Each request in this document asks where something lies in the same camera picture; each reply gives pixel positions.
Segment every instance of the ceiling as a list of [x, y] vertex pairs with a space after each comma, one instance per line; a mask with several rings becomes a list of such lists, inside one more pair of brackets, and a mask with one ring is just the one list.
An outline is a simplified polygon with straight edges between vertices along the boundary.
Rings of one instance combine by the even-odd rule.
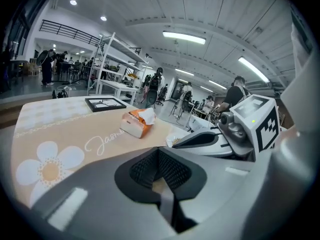
[[59, 42], [59, 41], [52, 41], [47, 39], [41, 39], [36, 38], [35, 42], [40, 45], [44, 50], [53, 49], [55, 44], [55, 49], [58, 53], [67, 51], [68, 54], [76, 54], [79, 53], [79, 56], [87, 57], [89, 58], [92, 54], [92, 50], [88, 50], [82, 47], [78, 47], [69, 43], [65, 42]]
[[[108, 31], [142, 47], [164, 69], [193, 73], [192, 79], [218, 94], [225, 91], [209, 80], [228, 88], [241, 75], [255, 89], [266, 87], [238, 61], [241, 56], [269, 78], [271, 87], [284, 89], [295, 77], [287, 0], [76, 1], [76, 6], [69, 0], [57, 5], [98, 23], [100, 16], [107, 16], [112, 25]], [[163, 31], [200, 36], [206, 42], [165, 38]]]

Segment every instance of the white metal shelving unit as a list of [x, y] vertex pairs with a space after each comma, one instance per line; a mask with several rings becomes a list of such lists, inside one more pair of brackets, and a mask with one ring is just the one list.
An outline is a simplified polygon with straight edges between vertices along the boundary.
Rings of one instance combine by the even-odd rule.
[[[133, 50], [129, 49], [129, 47], [127, 47], [124, 43], [122, 43], [121, 41], [117, 40], [115, 38], [115, 35], [116, 33], [114, 32], [112, 34], [112, 36], [102, 36], [101, 39], [100, 39], [100, 43], [97, 47], [97, 51], [94, 55], [94, 58], [93, 58], [93, 64], [91, 66], [91, 70], [90, 70], [90, 75], [89, 75], [89, 79], [91, 78], [91, 75], [92, 75], [92, 72], [94, 70], [99, 70], [99, 73], [97, 75], [97, 79], [95, 80], [95, 83], [90, 86], [90, 80], [89, 80], [89, 83], [88, 83], [88, 89], [87, 89], [87, 96], [89, 96], [89, 90], [94, 86], [96, 85], [96, 89], [95, 89], [95, 95], [99, 95], [102, 93], [102, 86], [103, 86], [103, 82], [101, 82], [100, 78], [101, 78], [101, 74], [102, 74], [102, 71], [105, 71], [105, 72], [110, 72], [110, 70], [107, 70], [107, 69], [104, 69], [104, 65], [105, 65], [105, 62], [106, 62], [106, 59], [108, 60], [111, 60], [111, 61], [114, 61], [116, 63], [119, 63], [119, 64], [122, 64], [124, 66], [126, 66], [127, 68], [129, 69], [132, 69], [135, 71], [141, 71], [143, 72], [143, 77], [142, 79], [144, 78], [145, 76], [145, 69], [144, 68], [138, 68], [136, 67], [135, 65], [132, 65], [130, 64], [128, 61], [125, 61], [113, 54], [111, 54], [109, 52], [110, 50], [110, 47], [113, 47], [115, 48], [116, 50], [118, 50], [119, 52], [123, 53], [124, 55], [128, 56], [129, 58], [131, 58], [132, 60], [136, 61], [136, 62], [140, 62], [140, 63], [143, 63], [143, 64], [148, 64], [147, 61], [145, 61], [143, 58], [141, 58], [138, 54], [136, 54]], [[105, 49], [105, 51], [102, 51], [101, 50], [101, 47], [100, 47], [100, 44], [102, 42], [105, 42], [107, 44], [107, 47]], [[101, 66], [98, 67], [98, 66], [94, 66], [94, 61], [96, 60], [97, 57], [101, 58]], [[116, 73], [116, 72], [110, 72], [110, 73], [113, 73], [113, 74], [116, 74], [116, 75], [120, 75], [120, 76], [124, 76], [123, 74], [121, 73]], [[128, 100], [128, 98], [126, 98], [125, 95], [120, 95], [120, 98], [123, 98], [123, 100]]]

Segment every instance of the man in black shirt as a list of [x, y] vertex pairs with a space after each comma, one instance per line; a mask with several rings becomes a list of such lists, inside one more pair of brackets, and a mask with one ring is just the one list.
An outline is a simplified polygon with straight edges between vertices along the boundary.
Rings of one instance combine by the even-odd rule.
[[234, 79], [233, 86], [226, 93], [226, 97], [220, 107], [217, 109], [218, 113], [228, 112], [229, 109], [239, 102], [246, 99], [250, 94], [245, 86], [245, 79], [242, 76], [237, 76]]

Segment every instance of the ceiling light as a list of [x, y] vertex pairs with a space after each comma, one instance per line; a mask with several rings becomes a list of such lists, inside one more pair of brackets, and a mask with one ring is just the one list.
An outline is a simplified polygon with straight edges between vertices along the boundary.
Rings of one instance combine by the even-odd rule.
[[189, 72], [186, 72], [186, 71], [183, 71], [183, 70], [180, 70], [180, 69], [175, 69], [176, 71], [179, 71], [179, 72], [181, 72], [181, 73], [185, 73], [185, 74], [188, 74], [188, 75], [191, 75], [191, 76], [194, 76], [194, 74], [191, 74], [191, 73], [189, 73]]
[[175, 33], [175, 32], [168, 32], [168, 31], [163, 31], [162, 34], [165, 38], [183, 39], [183, 40], [195, 42], [201, 45], [204, 45], [206, 43], [205, 38], [190, 35], [190, 34]]
[[254, 65], [252, 65], [249, 61], [247, 61], [244, 57], [240, 57], [239, 61], [244, 64], [245, 66], [247, 66], [249, 69], [251, 69], [258, 77], [260, 77], [262, 79], [262, 81], [264, 81], [265, 83], [269, 83], [269, 79], [260, 72], [259, 69], [257, 69]]
[[209, 89], [207, 89], [207, 88], [205, 88], [205, 87], [203, 87], [203, 86], [200, 86], [202, 89], [205, 89], [205, 90], [207, 90], [207, 91], [209, 91], [209, 92], [214, 92], [213, 90], [209, 90]]
[[144, 67], [144, 68], [147, 68], [147, 69], [153, 69], [153, 67], [152, 66], [145, 66], [145, 65], [142, 65], [141, 67]]
[[222, 89], [224, 89], [224, 90], [227, 89], [226, 87], [224, 87], [224, 86], [222, 86], [222, 85], [220, 85], [220, 84], [218, 84], [218, 83], [216, 83], [216, 82], [214, 82], [214, 81], [209, 80], [209, 82], [210, 82], [211, 84], [214, 84], [214, 85], [216, 85], [216, 86], [219, 86], [220, 88], [222, 88]]
[[182, 79], [180, 79], [180, 78], [178, 78], [180, 81], [182, 81], [182, 82], [185, 82], [185, 83], [188, 83], [188, 81], [186, 81], [186, 80], [182, 80]]

